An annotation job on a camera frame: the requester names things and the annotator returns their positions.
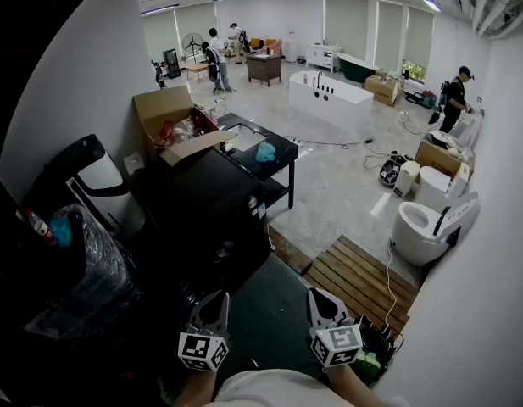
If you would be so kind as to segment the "orange and pink sofa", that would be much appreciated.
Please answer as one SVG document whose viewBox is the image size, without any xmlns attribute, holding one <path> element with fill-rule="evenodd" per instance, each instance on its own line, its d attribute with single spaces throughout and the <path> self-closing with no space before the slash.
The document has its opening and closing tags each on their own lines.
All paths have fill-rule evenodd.
<svg viewBox="0 0 523 407">
<path fill-rule="evenodd" d="M 282 40 L 252 38 L 249 42 L 252 53 L 266 53 L 281 56 Z"/>
</svg>

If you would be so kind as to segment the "black standing fan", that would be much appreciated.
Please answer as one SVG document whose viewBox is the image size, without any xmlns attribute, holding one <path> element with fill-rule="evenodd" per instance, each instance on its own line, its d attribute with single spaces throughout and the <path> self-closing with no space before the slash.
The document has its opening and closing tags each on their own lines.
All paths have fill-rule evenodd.
<svg viewBox="0 0 523 407">
<path fill-rule="evenodd" d="M 198 33 L 186 34 L 182 39 L 182 51 L 186 59 L 193 58 L 193 62 L 197 62 L 199 54 L 203 54 L 202 50 L 203 38 Z"/>
</svg>

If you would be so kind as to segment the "small white box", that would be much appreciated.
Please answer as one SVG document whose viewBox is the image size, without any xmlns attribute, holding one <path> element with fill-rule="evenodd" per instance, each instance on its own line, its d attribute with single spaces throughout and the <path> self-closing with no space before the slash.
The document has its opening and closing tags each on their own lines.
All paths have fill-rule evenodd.
<svg viewBox="0 0 523 407">
<path fill-rule="evenodd" d="M 129 176 L 134 176 L 140 170 L 146 168 L 146 164 L 142 155 L 135 151 L 123 158 L 124 166 Z"/>
</svg>

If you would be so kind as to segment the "clear bottle with red label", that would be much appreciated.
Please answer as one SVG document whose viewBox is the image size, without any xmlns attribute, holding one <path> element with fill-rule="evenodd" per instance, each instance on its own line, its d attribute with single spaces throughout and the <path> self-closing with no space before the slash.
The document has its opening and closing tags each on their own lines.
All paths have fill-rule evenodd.
<svg viewBox="0 0 523 407">
<path fill-rule="evenodd" d="M 50 246 L 57 244 L 52 230 L 39 215 L 29 208 L 25 208 L 25 215 L 31 228 L 43 239 L 46 244 Z"/>
</svg>

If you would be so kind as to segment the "person's right forearm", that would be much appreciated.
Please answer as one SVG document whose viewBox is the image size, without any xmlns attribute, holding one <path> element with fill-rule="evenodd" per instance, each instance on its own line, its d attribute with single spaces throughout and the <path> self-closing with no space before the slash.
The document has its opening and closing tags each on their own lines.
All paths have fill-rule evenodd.
<svg viewBox="0 0 523 407">
<path fill-rule="evenodd" d="M 376 407 L 377 398 L 355 375 L 348 364 L 326 370 L 332 390 L 354 407 Z"/>
</svg>

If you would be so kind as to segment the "white ceramic fixture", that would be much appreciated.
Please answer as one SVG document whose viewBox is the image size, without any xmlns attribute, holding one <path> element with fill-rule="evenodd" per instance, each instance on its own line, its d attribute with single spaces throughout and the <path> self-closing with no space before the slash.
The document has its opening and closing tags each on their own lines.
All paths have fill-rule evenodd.
<svg viewBox="0 0 523 407">
<path fill-rule="evenodd" d="M 430 166 L 420 168 L 420 183 L 415 202 L 442 212 L 457 200 L 470 179 L 470 167 L 461 163 L 453 178 Z"/>
</svg>

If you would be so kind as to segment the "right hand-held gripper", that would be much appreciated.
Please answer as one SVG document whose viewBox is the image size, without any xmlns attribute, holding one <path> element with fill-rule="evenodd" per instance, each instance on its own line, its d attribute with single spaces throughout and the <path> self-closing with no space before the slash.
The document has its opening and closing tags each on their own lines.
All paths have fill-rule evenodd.
<svg viewBox="0 0 523 407">
<path fill-rule="evenodd" d="M 331 323 L 326 327 L 311 327 L 310 349 L 324 368 L 353 363 L 362 352 L 364 343 L 359 324 L 348 318 L 345 303 L 326 290 L 311 287 L 307 292 L 307 314 L 311 325 L 322 321 Z"/>
</svg>

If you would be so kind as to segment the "dark green bathtub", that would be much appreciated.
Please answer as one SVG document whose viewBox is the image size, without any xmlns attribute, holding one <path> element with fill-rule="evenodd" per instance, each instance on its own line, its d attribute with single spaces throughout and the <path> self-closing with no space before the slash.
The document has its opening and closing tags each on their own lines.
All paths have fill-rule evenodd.
<svg viewBox="0 0 523 407">
<path fill-rule="evenodd" d="M 374 75 L 379 68 L 373 64 L 368 64 L 364 60 L 355 58 L 347 53 L 337 54 L 339 68 L 344 77 L 353 82 L 363 85 L 367 78 Z"/>
</svg>

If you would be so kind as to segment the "person's white shirt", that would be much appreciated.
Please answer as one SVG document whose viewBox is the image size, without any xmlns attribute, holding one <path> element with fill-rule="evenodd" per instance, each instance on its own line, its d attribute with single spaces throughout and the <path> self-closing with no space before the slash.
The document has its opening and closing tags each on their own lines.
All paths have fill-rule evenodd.
<svg viewBox="0 0 523 407">
<path fill-rule="evenodd" d="M 401 396 L 376 398 L 376 407 L 411 407 Z M 274 369 L 244 371 L 228 378 L 214 400 L 204 407 L 354 406 L 336 394 L 330 382 L 325 385 L 298 371 Z"/>
</svg>

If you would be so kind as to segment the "white toilet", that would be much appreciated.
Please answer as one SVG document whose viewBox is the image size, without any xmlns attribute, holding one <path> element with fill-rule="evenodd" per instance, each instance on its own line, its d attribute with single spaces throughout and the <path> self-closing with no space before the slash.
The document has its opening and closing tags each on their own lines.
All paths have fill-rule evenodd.
<svg viewBox="0 0 523 407">
<path fill-rule="evenodd" d="M 416 202 L 402 202 L 390 243 L 409 263 L 423 266 L 442 257 L 473 226 L 481 209 L 477 192 L 468 192 L 437 212 Z"/>
</svg>

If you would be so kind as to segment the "large open cardboard box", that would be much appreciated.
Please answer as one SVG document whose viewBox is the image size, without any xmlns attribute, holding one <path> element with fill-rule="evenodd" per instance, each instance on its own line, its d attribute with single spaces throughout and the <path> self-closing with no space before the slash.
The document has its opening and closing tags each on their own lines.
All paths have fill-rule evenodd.
<svg viewBox="0 0 523 407">
<path fill-rule="evenodd" d="M 147 158 L 171 166 L 236 138 L 222 131 L 210 114 L 200 109 L 185 86 L 164 88 L 133 98 L 142 128 Z"/>
</svg>

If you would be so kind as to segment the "plain cardboard box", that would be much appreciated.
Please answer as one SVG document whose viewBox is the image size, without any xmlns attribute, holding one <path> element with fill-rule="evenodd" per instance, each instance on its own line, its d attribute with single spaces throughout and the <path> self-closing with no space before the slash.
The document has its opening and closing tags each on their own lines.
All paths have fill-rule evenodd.
<svg viewBox="0 0 523 407">
<path fill-rule="evenodd" d="M 415 162 L 421 167 L 434 168 L 450 178 L 455 177 L 462 163 L 460 159 L 450 155 L 447 149 L 433 145 L 427 140 L 420 142 Z"/>
</svg>

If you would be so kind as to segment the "white sink basin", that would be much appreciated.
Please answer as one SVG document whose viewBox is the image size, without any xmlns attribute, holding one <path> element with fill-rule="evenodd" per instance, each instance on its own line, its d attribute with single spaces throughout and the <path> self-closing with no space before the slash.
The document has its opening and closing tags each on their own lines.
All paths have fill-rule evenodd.
<svg viewBox="0 0 523 407">
<path fill-rule="evenodd" d="M 235 136 L 229 140 L 229 143 L 233 148 L 243 152 L 259 145 L 266 139 L 260 132 L 244 124 L 236 124 L 229 128 L 228 131 L 235 134 Z"/>
</svg>

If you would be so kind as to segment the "white bathtub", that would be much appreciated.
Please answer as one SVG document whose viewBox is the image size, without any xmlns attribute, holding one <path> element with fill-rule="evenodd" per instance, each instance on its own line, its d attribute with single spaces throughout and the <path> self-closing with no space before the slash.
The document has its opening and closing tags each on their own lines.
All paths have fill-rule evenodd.
<svg viewBox="0 0 523 407">
<path fill-rule="evenodd" d="M 348 132 L 371 124 L 374 95 L 332 79 L 319 71 L 303 70 L 288 80 L 289 106 Z"/>
</svg>

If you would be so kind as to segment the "black table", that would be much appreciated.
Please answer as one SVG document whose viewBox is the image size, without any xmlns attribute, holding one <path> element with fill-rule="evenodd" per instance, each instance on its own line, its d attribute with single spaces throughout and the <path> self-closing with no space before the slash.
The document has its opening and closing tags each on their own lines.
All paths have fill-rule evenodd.
<svg viewBox="0 0 523 407">
<path fill-rule="evenodd" d="M 237 114 L 224 114 L 218 119 L 218 126 L 222 131 L 228 131 L 236 124 L 244 124 L 264 135 L 266 137 L 264 142 L 275 147 L 275 160 L 269 163 L 258 163 L 255 160 L 255 155 L 259 145 L 245 152 L 231 146 L 230 149 L 226 149 L 227 155 L 261 181 L 267 207 L 287 196 L 287 206 L 292 209 L 298 145 L 252 121 L 243 119 Z"/>
</svg>

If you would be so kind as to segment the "white pedal bin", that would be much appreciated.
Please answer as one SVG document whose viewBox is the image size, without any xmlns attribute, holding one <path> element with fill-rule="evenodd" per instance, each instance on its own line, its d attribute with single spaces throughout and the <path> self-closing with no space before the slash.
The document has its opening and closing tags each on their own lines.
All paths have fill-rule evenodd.
<svg viewBox="0 0 523 407">
<path fill-rule="evenodd" d="M 418 175 L 420 165 L 415 161 L 406 161 L 399 169 L 398 177 L 393 187 L 393 192 L 400 198 L 404 198 L 411 190 Z"/>
</svg>

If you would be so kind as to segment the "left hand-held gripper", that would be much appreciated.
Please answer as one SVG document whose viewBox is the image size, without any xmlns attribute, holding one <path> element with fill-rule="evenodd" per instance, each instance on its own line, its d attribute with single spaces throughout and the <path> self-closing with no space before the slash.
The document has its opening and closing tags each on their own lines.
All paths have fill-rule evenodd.
<svg viewBox="0 0 523 407">
<path fill-rule="evenodd" d="M 230 295 L 214 292 L 192 308 L 189 323 L 180 333 L 177 356 L 190 370 L 216 372 L 230 353 L 227 331 Z"/>
</svg>

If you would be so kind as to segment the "black washing machine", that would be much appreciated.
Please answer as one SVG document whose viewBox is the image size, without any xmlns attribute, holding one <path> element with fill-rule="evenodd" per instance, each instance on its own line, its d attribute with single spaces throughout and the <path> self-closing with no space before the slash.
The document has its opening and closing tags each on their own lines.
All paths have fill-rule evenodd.
<svg viewBox="0 0 523 407">
<path fill-rule="evenodd" d="M 131 190 L 147 215 L 137 260 L 157 292 L 232 293 L 268 258 L 261 182 L 214 148 L 174 166 L 158 159 Z"/>
</svg>

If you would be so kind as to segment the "black round tray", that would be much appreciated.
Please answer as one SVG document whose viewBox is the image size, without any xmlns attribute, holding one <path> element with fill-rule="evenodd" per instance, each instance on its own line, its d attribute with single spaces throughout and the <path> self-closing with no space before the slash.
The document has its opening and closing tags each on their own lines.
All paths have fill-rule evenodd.
<svg viewBox="0 0 523 407">
<path fill-rule="evenodd" d="M 381 166 L 379 172 L 379 181 L 385 187 L 394 188 L 401 167 L 413 159 L 408 155 L 401 155 L 397 151 L 391 151 L 387 161 Z"/>
</svg>

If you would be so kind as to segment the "black and green power device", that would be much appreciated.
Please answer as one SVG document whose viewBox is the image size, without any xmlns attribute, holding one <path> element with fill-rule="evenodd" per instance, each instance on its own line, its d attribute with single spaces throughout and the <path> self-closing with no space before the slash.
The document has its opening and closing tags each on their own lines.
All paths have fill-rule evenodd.
<svg viewBox="0 0 523 407">
<path fill-rule="evenodd" d="M 353 322 L 359 325 L 363 347 L 350 367 L 370 387 L 387 371 L 394 355 L 402 348 L 404 337 L 401 333 L 393 336 L 388 324 L 376 328 L 366 315 L 355 318 Z"/>
</svg>

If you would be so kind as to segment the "printed cardboard box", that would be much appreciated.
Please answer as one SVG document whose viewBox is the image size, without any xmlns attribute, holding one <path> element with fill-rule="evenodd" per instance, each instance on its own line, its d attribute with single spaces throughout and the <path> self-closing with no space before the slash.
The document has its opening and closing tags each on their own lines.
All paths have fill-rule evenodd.
<svg viewBox="0 0 523 407">
<path fill-rule="evenodd" d="M 364 89 L 374 95 L 374 99 L 387 106 L 395 106 L 403 96 L 404 77 L 371 75 L 365 79 Z"/>
</svg>

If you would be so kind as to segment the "wooden slat platform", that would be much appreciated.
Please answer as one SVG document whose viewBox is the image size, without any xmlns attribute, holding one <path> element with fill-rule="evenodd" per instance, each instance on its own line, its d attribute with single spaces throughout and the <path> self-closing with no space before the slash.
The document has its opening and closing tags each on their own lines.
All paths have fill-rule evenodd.
<svg viewBox="0 0 523 407">
<path fill-rule="evenodd" d="M 419 292 L 413 284 L 345 236 L 321 252 L 303 272 L 304 280 L 341 299 L 352 317 L 366 315 L 378 329 L 402 332 Z"/>
</svg>

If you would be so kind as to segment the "black and white tower appliance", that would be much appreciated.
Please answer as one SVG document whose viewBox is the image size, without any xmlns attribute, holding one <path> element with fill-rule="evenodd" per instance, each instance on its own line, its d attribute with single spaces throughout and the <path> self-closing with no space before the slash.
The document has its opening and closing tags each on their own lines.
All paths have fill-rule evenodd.
<svg viewBox="0 0 523 407">
<path fill-rule="evenodd" d="M 114 237 L 128 240 L 146 215 L 112 158 L 93 134 L 69 145 L 43 167 L 24 206 L 43 219 L 80 204 Z"/>
</svg>

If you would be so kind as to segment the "low wooden table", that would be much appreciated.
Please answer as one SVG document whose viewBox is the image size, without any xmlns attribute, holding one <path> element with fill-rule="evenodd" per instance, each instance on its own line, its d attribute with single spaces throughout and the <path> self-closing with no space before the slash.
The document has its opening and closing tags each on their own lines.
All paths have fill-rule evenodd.
<svg viewBox="0 0 523 407">
<path fill-rule="evenodd" d="M 205 63 L 186 64 L 184 70 L 186 71 L 187 78 L 190 78 L 190 75 L 194 74 L 197 77 L 197 80 L 200 81 L 201 74 L 208 71 L 208 65 Z"/>
</svg>

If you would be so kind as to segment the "black glass-door fridge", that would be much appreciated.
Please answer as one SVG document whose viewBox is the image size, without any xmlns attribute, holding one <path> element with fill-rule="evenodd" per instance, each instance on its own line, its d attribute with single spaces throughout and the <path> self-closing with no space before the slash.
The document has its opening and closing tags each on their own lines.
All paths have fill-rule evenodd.
<svg viewBox="0 0 523 407">
<path fill-rule="evenodd" d="M 167 69 L 167 76 L 170 79 L 177 78 L 181 75 L 181 69 L 179 66 L 179 60 L 174 48 L 164 51 L 164 64 Z"/>
</svg>

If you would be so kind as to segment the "brown wooden desk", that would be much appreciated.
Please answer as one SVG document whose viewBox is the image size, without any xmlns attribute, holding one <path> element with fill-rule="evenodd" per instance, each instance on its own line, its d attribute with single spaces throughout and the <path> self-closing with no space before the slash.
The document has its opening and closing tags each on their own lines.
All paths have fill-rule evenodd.
<svg viewBox="0 0 523 407">
<path fill-rule="evenodd" d="M 248 81 L 258 80 L 266 82 L 277 79 L 282 83 L 281 57 L 269 54 L 249 54 L 247 56 Z"/>
</svg>

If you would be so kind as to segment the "plastic-wrapped black appliance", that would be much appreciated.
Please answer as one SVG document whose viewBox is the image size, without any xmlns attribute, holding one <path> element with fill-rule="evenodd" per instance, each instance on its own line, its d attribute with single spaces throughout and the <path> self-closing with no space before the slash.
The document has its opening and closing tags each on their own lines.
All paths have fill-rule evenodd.
<svg viewBox="0 0 523 407">
<path fill-rule="evenodd" d="M 69 227 L 70 245 L 51 252 L 53 267 L 37 285 L 44 304 L 24 329 L 53 340 L 100 337 L 141 296 L 131 260 L 80 204 L 54 212 L 51 223 Z"/>
</svg>

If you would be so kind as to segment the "person's left forearm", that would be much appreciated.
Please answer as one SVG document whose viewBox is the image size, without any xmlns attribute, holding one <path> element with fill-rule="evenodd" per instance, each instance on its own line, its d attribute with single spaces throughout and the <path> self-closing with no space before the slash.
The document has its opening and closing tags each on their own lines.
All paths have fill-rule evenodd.
<svg viewBox="0 0 523 407">
<path fill-rule="evenodd" d="M 211 403 L 217 373 L 212 371 L 193 371 L 186 386 L 173 403 L 173 407 L 204 407 Z"/>
</svg>

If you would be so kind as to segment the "white cabinet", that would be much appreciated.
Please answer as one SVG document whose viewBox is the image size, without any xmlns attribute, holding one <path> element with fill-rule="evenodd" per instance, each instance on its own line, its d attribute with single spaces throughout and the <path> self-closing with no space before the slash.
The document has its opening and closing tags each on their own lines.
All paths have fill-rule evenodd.
<svg viewBox="0 0 523 407">
<path fill-rule="evenodd" d="M 328 69 L 331 73 L 340 70 L 338 54 L 342 51 L 338 46 L 308 45 L 306 47 L 306 66 L 311 65 Z"/>
</svg>

